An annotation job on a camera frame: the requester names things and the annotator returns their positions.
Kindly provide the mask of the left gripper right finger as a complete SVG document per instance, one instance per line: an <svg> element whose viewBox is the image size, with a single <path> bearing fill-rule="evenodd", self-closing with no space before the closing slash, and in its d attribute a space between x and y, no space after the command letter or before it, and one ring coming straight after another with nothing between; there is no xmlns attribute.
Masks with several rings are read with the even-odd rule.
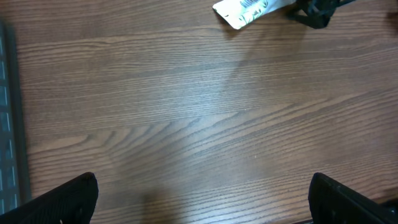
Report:
<svg viewBox="0 0 398 224"><path fill-rule="evenodd" d="M397 200L378 204L331 177L313 175L308 202L313 223L397 224Z"/></svg>

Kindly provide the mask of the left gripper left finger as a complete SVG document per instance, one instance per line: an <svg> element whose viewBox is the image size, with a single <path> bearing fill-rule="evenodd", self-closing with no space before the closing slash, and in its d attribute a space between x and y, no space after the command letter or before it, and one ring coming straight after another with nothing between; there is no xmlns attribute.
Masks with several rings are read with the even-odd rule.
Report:
<svg viewBox="0 0 398 224"><path fill-rule="evenodd" d="M89 224L99 195L92 172L1 215L1 224Z"/></svg>

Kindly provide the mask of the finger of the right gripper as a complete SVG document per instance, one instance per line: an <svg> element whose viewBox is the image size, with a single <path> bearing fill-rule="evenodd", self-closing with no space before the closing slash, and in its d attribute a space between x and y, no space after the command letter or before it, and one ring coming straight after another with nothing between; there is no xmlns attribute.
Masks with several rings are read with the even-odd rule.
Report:
<svg viewBox="0 0 398 224"><path fill-rule="evenodd" d="M325 28L338 7L355 0L297 0L287 18L313 29Z"/></svg>

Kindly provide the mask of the white cream tube gold cap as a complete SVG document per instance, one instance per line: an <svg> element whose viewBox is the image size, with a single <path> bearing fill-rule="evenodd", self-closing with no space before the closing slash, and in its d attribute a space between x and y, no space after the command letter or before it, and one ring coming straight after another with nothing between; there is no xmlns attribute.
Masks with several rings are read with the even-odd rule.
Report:
<svg viewBox="0 0 398 224"><path fill-rule="evenodd" d="M213 10L239 30L259 17L295 3L296 0L222 0Z"/></svg>

